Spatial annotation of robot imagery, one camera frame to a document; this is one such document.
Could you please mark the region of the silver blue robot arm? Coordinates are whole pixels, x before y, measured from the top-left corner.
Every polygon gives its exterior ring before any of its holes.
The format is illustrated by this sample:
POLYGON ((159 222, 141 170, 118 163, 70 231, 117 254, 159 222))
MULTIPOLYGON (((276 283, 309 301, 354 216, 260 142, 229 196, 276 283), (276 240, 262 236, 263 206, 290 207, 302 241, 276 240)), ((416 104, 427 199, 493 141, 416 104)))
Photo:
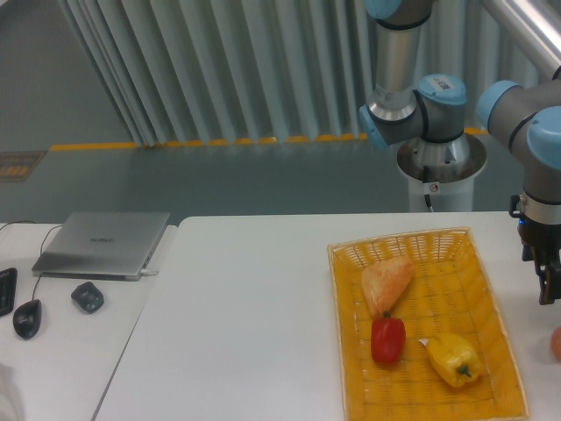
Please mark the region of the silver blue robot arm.
MULTIPOLYGON (((433 74, 419 82, 413 66, 429 1, 368 1, 377 25, 376 83, 360 108, 367 138, 400 145, 398 165, 426 189, 472 179, 486 159, 484 147, 464 133, 466 93, 457 78, 433 74)), ((547 76, 532 88, 499 81, 487 88, 476 115, 522 164, 522 192, 512 196, 522 259, 534 264, 540 304, 560 297, 560 17, 545 1, 486 1, 530 61, 547 76)))

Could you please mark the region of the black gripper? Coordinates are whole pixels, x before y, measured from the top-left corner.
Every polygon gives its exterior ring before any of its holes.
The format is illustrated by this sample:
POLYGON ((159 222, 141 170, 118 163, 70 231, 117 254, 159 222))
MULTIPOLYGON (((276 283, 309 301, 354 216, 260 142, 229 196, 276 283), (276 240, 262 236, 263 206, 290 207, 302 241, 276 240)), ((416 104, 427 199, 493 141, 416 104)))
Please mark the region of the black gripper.
POLYGON ((541 203, 527 194, 512 195, 508 213, 518 220, 522 260, 550 263, 537 270, 540 304, 560 298, 560 205, 541 203))

